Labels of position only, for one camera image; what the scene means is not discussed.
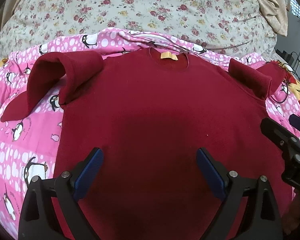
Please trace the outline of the person's right hand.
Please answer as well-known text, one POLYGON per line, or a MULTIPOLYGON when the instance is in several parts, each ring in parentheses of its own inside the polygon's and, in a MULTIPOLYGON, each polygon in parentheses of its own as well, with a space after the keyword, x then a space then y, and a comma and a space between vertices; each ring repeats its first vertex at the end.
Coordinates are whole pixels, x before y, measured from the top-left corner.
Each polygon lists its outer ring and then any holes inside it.
POLYGON ((288 210, 282 216, 282 229, 289 235, 300 224, 300 190, 294 189, 294 198, 288 210))

